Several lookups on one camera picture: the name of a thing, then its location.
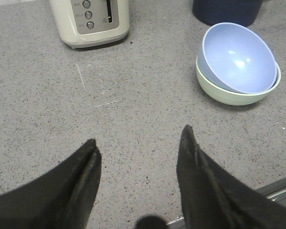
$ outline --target scratch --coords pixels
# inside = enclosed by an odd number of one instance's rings
[[[81,74],[81,71],[80,71],[80,68],[78,66],[78,64],[76,63],[76,67],[77,67],[77,70],[78,70],[78,73],[80,74],[80,77],[81,77],[81,80],[82,80],[82,74]],[[85,87],[85,84],[84,84],[84,81],[82,80],[82,85],[84,86],[84,89],[86,91],[86,87]]]
[[[110,102],[110,103],[106,103],[106,104],[101,104],[101,105],[97,105],[97,106],[94,106],[94,107],[99,107],[99,106],[105,106],[105,105],[109,105],[109,104],[114,104],[118,101],[113,101],[113,102]]]

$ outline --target toaster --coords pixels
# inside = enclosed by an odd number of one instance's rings
[[[49,0],[58,33],[72,48],[123,39],[129,31],[129,0]]]

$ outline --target toaster slot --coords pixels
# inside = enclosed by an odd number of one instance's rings
[[[111,0],[107,0],[107,12],[108,12],[108,21],[112,22],[112,12],[111,12]]]

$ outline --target gray speckled countertop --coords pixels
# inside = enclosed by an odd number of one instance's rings
[[[175,165],[186,124],[250,187],[286,177],[286,0],[265,0],[250,26],[273,51],[281,84],[243,107],[218,103],[199,86],[194,62],[209,26],[191,7],[131,0],[123,42],[72,50],[48,1],[1,6],[0,194],[96,138],[102,178],[88,228],[129,229],[153,213],[174,220],[182,214]]]

